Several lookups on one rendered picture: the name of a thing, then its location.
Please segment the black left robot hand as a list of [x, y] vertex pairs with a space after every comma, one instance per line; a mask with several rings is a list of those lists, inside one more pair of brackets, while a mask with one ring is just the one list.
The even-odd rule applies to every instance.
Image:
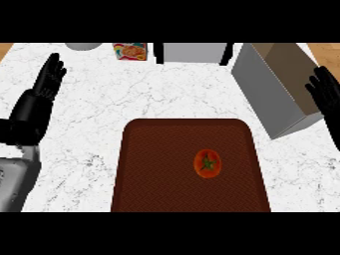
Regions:
[[45, 134], [54, 98], [66, 74], [59, 54], [51, 53], [31, 89], [14, 104], [9, 119], [0, 119], [0, 143], [37, 145]]

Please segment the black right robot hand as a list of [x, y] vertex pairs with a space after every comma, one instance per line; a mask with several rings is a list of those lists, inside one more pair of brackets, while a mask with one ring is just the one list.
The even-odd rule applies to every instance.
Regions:
[[331, 139], [340, 151], [340, 83], [323, 66], [313, 69], [304, 88], [323, 116]]

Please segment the grey cardboard box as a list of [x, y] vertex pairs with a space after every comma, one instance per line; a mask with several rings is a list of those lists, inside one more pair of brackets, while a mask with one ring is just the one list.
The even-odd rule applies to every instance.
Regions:
[[266, 133], [276, 139], [322, 115], [304, 88], [316, 64], [295, 43], [244, 43], [230, 74]]

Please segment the colourful printed box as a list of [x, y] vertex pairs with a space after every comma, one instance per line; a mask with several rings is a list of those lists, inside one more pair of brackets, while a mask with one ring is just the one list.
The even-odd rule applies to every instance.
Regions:
[[114, 43], [114, 51], [122, 61], [143, 61], [148, 58], [146, 43]]

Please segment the red tomato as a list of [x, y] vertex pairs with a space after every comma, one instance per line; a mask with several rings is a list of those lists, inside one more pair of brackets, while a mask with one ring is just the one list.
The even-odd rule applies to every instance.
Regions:
[[192, 168], [202, 178], [214, 178], [220, 173], [220, 157], [214, 150], [202, 149], [193, 157]]

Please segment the brown tray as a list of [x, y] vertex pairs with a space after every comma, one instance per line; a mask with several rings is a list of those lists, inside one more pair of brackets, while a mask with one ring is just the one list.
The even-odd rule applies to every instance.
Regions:
[[[192, 160], [220, 157], [220, 173], [202, 178]], [[122, 132], [111, 210], [267, 212], [251, 132], [238, 119], [134, 119]]]

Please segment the grey round bowl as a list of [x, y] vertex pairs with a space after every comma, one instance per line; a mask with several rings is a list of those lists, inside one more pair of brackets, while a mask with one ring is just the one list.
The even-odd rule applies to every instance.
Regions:
[[96, 49], [102, 43], [65, 43], [65, 45], [74, 51], [90, 51]]

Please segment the grey appliance with black frame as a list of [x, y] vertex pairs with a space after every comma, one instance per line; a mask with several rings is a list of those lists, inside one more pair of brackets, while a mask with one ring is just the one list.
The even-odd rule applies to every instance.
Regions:
[[232, 43], [153, 43], [156, 63], [227, 64], [232, 57]]

